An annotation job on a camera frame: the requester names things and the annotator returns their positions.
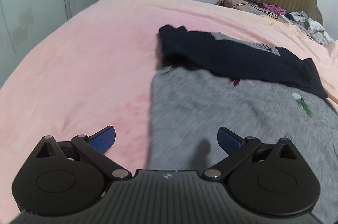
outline blue gripper pad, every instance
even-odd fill
[[[114,127],[107,126],[101,131],[88,137],[88,143],[100,153],[104,154],[114,144],[115,136],[116,133]]]
[[[220,127],[217,132],[219,146],[228,154],[233,154],[245,144],[245,140],[226,127]]]

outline pink bedsheet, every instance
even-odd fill
[[[0,90],[0,223],[19,213],[11,183],[44,135],[64,141],[113,125],[116,142],[106,155],[133,172],[146,166],[157,32],[165,24],[312,57],[338,97],[338,44],[325,48],[295,26],[197,1],[101,0],[37,45]]]

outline bed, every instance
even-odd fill
[[[312,58],[331,103],[338,101],[337,42],[324,47],[296,26],[197,1],[100,0],[38,44],[0,90],[0,223],[8,223],[19,213],[11,183],[44,135],[66,141],[113,125],[116,142],[106,156],[132,172],[151,166],[151,88],[153,77],[161,71],[158,30],[166,24],[221,32],[251,43],[284,47],[299,59]],[[310,106],[315,112],[315,104]],[[330,132],[337,132],[334,109],[327,106],[325,111],[332,124]],[[322,124],[314,126],[320,131]],[[323,135],[324,140],[311,131],[305,140],[297,132],[289,133],[295,145],[302,146],[306,160],[317,159],[310,166],[321,182],[322,195],[314,213],[324,223],[333,223],[338,218],[332,205],[337,202],[332,188],[338,187],[338,165],[335,158],[325,160],[337,155],[338,132]],[[262,141],[284,136],[277,132],[263,136]],[[303,142],[309,138],[320,142],[323,156],[306,148]],[[335,170],[332,177],[323,165]]]

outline logo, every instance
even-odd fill
[[[167,174],[163,175],[163,177],[165,179],[170,179],[170,178],[172,178],[172,175],[170,173],[167,173]]]

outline navy blue garment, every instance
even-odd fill
[[[286,17],[287,19],[293,21],[293,22],[295,21],[295,19],[293,18],[293,16],[292,16],[290,13],[286,13],[286,14],[285,14],[285,17]]]
[[[164,65],[193,63],[215,75],[285,84],[326,98],[312,59],[300,60],[285,48],[280,56],[231,40],[216,40],[210,32],[187,31],[170,25],[159,29]]]

